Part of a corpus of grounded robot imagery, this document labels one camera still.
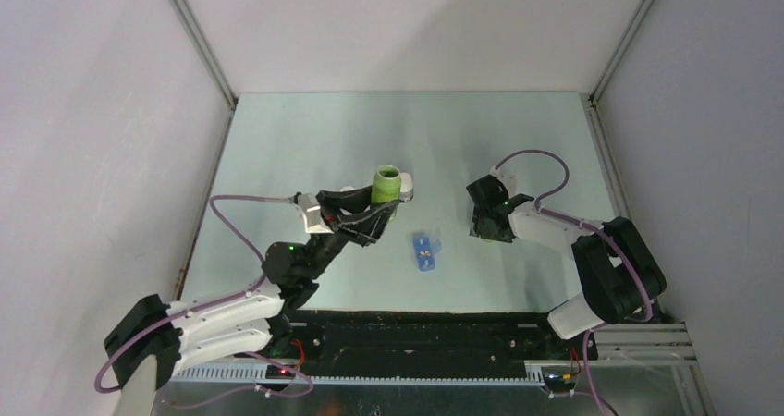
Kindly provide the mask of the aluminium frame post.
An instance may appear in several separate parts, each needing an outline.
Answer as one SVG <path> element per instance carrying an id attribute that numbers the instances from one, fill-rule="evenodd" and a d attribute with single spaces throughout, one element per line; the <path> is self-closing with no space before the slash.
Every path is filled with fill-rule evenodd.
<path id="1" fill-rule="evenodd" d="M 202 26 L 188 0 L 168 0 L 182 28 L 202 61 L 208 76 L 218 89 L 229 110 L 236 109 L 238 96 L 232 90 L 226 73 L 221 67 L 214 49 L 210 45 Z"/>
<path id="2" fill-rule="evenodd" d="M 604 66 L 597 83 L 594 85 L 594 88 L 589 95 L 589 101 L 593 108 L 596 108 L 599 105 L 656 2 L 657 0 L 640 0 L 637 7 L 634 9 L 631 19 L 622 32 L 617 45 L 613 49 L 609 60 Z"/>

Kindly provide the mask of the right control board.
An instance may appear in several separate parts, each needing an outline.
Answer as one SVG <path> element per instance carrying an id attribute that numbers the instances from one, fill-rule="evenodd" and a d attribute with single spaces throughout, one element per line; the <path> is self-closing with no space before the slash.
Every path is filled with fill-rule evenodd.
<path id="1" fill-rule="evenodd" d="M 568 384 L 579 378 L 578 373 L 545 373 L 545 383 Z"/>

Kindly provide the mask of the left control board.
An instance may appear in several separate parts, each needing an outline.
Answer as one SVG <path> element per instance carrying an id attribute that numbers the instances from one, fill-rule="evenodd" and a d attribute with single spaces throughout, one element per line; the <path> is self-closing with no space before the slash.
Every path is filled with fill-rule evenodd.
<path id="1" fill-rule="evenodd" d="M 268 365 L 265 371 L 266 380 L 295 380 L 298 376 L 299 370 L 295 366 L 283 365 L 282 367 L 276 365 Z"/>

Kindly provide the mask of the green pill bottle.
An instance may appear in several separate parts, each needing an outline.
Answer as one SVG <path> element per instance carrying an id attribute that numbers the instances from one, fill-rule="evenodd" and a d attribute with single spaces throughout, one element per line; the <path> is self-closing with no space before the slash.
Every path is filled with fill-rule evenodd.
<path id="1" fill-rule="evenodd" d="M 402 186 L 400 170 L 393 165 L 380 165 L 374 173 L 371 188 L 372 207 L 389 202 L 399 203 Z"/>

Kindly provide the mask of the control board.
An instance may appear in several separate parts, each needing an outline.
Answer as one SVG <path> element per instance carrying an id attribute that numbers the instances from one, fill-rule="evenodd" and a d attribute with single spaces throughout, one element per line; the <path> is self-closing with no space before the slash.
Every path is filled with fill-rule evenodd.
<path id="1" fill-rule="evenodd" d="M 545 383 L 568 384 L 579 378 L 578 373 L 545 373 Z"/>
<path id="2" fill-rule="evenodd" d="M 283 365 L 282 367 L 276 365 L 268 365 L 265 371 L 266 380 L 295 380 L 298 376 L 299 370 L 295 366 Z"/>

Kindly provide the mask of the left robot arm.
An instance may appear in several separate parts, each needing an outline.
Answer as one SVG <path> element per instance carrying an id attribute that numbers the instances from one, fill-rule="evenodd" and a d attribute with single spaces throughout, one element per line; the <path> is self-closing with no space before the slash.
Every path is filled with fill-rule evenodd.
<path id="1" fill-rule="evenodd" d="M 292 345 L 288 313 L 313 296 L 318 277 L 348 244 L 375 244 L 401 203 L 399 193 L 382 193 L 372 186 L 244 199 L 293 205 L 308 240 L 278 241 L 260 251 L 216 211 L 258 258 L 261 275 L 210 299 L 165 302 L 152 294 L 137 300 L 104 339 L 107 360 L 93 382 L 97 392 L 123 389 L 147 358 L 157 362 L 153 385 L 160 389 L 178 373 L 225 356 L 263 351 L 275 358 L 285 355 Z"/>

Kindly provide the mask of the right aluminium frame post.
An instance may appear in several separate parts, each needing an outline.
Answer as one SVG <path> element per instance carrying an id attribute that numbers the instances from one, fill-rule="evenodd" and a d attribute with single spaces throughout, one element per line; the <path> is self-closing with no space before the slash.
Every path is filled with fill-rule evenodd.
<path id="1" fill-rule="evenodd" d="M 617 45 L 613 49 L 609 60 L 604 66 L 597 83 L 594 85 L 594 88 L 589 95 L 589 101 L 593 108 L 596 108 L 599 105 L 656 2 L 657 0 L 640 0 L 637 7 L 634 9 L 631 19 L 622 32 Z"/>

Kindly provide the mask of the blue pill organizer box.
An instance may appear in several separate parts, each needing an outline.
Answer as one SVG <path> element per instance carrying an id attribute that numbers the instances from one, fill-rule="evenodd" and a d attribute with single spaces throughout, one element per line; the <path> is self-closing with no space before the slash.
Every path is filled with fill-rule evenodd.
<path id="1" fill-rule="evenodd" d="M 417 231 L 411 237 L 414 258 L 422 273 L 436 269 L 436 258 L 442 250 L 440 232 L 436 229 Z"/>

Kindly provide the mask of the white pill bottle blue label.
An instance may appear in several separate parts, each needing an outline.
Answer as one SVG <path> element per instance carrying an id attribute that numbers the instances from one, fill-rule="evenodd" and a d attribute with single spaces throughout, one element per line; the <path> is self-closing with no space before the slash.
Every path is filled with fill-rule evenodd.
<path id="1" fill-rule="evenodd" d="M 403 172 L 400 174 L 399 199 L 403 203 L 408 203 L 414 196 L 414 182 L 411 174 Z"/>

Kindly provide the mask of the left aluminium frame post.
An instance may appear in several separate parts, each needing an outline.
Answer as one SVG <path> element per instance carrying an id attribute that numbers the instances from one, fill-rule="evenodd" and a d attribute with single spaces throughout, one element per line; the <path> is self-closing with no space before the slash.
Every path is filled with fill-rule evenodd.
<path id="1" fill-rule="evenodd" d="M 202 61 L 208 76 L 218 89 L 229 110 L 236 109 L 238 96 L 232 90 L 226 73 L 221 67 L 214 49 L 210 45 L 202 26 L 188 0 L 168 0 L 182 28 Z"/>

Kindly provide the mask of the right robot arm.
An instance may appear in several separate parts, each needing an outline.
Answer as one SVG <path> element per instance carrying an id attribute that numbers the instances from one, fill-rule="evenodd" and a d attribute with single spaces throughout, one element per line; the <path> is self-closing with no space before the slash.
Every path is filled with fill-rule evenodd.
<path id="1" fill-rule="evenodd" d="M 577 219 L 536 205 L 534 197 L 513 193 L 512 186 L 511 178 L 500 174 L 467 186 L 473 203 L 470 233 L 505 243 L 535 242 L 574 262 L 581 291 L 547 315 L 550 326 L 537 335 L 546 357 L 564 357 L 575 336 L 589 329 L 652 317 L 653 301 L 667 280 L 630 219 Z"/>

